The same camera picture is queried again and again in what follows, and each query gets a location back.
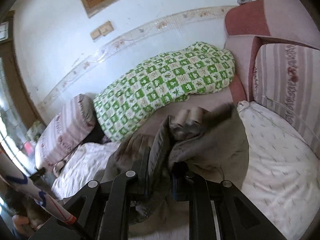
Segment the patterned bedspread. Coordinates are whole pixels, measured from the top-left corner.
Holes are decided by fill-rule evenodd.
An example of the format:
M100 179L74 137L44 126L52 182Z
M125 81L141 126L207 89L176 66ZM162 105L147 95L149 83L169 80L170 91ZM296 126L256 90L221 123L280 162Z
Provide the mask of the patterned bedspread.
M145 60L108 85L94 99L99 123L113 141L134 133L157 109L189 94L213 93L232 81L229 50L197 42Z
M242 192L288 240L299 240L320 208L320 162L276 113L246 101L238 112L250 146Z

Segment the pink fabric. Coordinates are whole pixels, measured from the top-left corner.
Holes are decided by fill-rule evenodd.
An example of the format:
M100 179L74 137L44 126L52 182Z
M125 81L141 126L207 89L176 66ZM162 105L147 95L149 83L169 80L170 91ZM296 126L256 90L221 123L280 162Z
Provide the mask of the pink fabric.
M295 42L295 41L289 41L289 40L284 40L280 38L272 38L272 37L264 37L264 36L259 36L259 38L262 40L263 44L270 44L270 43L286 43L286 44L293 44L293 45L299 45L299 46L304 46L308 48L314 49L313 46L307 45L303 42Z
M37 168L51 171L88 136L95 122L93 102L86 95L77 95L65 104L39 138L35 150Z
M225 17L225 26L229 35L270 36L263 0L249 2L228 11Z
M320 32L299 0L264 0L264 12L271 37L320 49Z
M263 45L253 75L255 101L291 124L320 157L320 51Z
M181 109L191 109L195 106L213 111L223 104L237 104L245 100L245 94L239 78L235 75L231 84L223 90L205 95L190 95L184 102L171 103L156 110L136 133L156 135L162 121L170 114L175 116Z
M236 74L243 85L247 101L253 101L252 94L252 73L256 55L262 41L254 36L239 35L230 36L225 49L231 51L236 65Z
M229 35L254 35L320 49L320 32L299 0L256 0L228 11Z

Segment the striped pillowcase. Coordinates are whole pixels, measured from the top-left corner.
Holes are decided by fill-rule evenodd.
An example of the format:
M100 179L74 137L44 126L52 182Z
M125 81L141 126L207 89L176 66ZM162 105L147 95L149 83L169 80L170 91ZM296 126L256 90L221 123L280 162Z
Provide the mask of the striped pillowcase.
M93 101L79 94L66 103L40 136L35 150L36 166L52 171L84 140L95 126Z
M299 45L261 46L254 100L289 122L320 157L320 51Z

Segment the window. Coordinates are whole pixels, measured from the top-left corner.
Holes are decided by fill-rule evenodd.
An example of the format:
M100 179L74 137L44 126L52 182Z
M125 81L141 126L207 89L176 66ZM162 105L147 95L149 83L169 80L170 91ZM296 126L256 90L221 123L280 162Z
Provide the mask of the window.
M9 38L9 22L3 22L0 24L0 41L4 41Z
M4 205L4 201L3 201L3 199L0 197L0 215L1 215L1 211L2 211L3 205Z
M0 58L0 144L12 162L27 176L36 172L34 155L28 156L27 129L13 105Z

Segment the pillow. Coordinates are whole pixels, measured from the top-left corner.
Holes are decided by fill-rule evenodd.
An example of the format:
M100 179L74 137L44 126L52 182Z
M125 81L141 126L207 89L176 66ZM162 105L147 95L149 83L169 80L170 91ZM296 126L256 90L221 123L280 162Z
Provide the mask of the pillow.
M96 122L92 100L83 94L66 103L39 138L36 166L52 171L92 131Z
M320 157L320 51L292 44L261 46L254 100L291 124Z
M129 70L95 97L98 121L112 141L122 140L157 109L185 101L191 94L227 87L234 71L230 51L204 42L161 53Z

